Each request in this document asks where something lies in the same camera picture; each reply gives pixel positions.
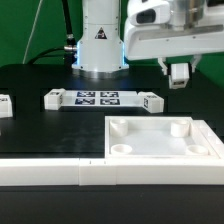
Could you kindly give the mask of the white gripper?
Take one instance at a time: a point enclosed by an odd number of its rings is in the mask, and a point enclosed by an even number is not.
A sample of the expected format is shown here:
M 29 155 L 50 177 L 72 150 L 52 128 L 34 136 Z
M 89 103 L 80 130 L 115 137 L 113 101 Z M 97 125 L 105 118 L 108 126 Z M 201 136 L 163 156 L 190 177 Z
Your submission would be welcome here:
M 224 51 L 224 2 L 209 0 L 129 0 L 124 30 L 128 60 L 158 58 L 164 75 L 166 58 Z

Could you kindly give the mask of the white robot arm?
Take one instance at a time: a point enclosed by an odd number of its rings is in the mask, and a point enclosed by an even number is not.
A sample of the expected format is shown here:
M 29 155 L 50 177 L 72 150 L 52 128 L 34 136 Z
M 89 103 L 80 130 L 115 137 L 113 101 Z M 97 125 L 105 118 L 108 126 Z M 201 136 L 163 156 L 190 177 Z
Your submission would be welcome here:
M 224 0 L 83 0 L 83 35 L 72 68 L 94 75 L 126 69 L 127 60 L 194 57 L 224 51 Z

